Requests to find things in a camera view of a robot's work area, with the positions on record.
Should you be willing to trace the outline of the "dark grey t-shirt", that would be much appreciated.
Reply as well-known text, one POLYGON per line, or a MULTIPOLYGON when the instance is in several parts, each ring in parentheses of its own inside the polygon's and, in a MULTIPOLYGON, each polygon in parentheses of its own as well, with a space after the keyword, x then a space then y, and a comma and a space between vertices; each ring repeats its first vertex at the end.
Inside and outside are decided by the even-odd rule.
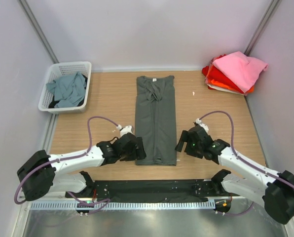
POLYGON ((137 77, 135 135, 141 137, 146 158, 136 165, 177 164, 177 125, 174 76, 137 77))

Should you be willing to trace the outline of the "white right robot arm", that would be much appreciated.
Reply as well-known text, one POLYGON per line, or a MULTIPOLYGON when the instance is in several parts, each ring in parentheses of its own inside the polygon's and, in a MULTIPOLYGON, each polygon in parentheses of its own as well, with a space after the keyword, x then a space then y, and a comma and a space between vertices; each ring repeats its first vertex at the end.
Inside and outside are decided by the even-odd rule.
POLYGON ((294 175, 291 172, 280 173, 254 162, 224 140, 213 140, 199 125, 182 131, 175 150, 205 158, 240 174, 237 176, 226 169, 215 174, 211 188, 216 195, 227 192, 243 196, 263 207, 272 219, 283 225, 294 217, 294 175))

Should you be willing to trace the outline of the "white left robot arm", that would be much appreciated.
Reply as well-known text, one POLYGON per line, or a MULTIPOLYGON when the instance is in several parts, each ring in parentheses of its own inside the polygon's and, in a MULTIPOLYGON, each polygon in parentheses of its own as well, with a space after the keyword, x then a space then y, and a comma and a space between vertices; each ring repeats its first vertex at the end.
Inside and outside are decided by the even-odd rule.
POLYGON ((142 160, 146 156, 142 137, 130 132, 111 141, 101 141, 89 150, 59 155, 40 150, 18 169, 20 185, 16 193, 23 192, 25 201, 53 192, 71 192, 87 198, 93 194, 94 186, 85 168, 142 160))

